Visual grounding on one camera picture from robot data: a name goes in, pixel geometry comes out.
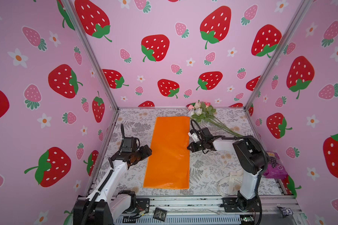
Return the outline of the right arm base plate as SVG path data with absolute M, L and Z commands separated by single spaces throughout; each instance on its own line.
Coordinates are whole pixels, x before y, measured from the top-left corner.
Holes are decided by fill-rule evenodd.
M 225 212 L 246 213 L 246 212 L 260 212 L 261 207 L 257 197 L 247 200 L 245 198 L 225 197 L 222 199 Z

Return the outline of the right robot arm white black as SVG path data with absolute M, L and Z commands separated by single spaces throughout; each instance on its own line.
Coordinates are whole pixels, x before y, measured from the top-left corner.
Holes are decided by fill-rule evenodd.
M 192 129 L 188 135 L 193 139 L 187 147 L 191 152 L 234 150 L 244 172 L 234 205 L 244 212 L 260 206 L 258 189 L 261 177 L 268 168 L 268 156 L 257 139 L 253 136 L 213 136 L 208 128 L 199 131 Z

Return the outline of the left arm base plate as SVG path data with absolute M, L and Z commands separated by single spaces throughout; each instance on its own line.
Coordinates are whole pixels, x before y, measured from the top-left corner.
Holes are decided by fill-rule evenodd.
M 150 208 L 150 198 L 137 198 L 135 205 L 125 210 L 123 214 L 137 214 L 142 211 L 148 213 L 149 208 Z

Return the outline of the orange wrapping paper sheet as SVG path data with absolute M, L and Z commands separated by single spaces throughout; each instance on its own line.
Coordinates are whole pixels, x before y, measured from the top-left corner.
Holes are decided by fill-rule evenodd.
M 156 118 L 144 188 L 189 189 L 189 123 L 187 116 Z

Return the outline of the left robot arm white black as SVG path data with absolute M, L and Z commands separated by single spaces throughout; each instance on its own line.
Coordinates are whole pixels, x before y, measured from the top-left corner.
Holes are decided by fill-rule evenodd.
M 126 210 L 135 210 L 136 194 L 124 190 L 113 198 L 120 179 L 131 166 L 150 157 L 148 145 L 140 146 L 138 138 L 123 137 L 119 150 L 109 158 L 110 168 L 98 186 L 73 208 L 74 225 L 113 225 Z

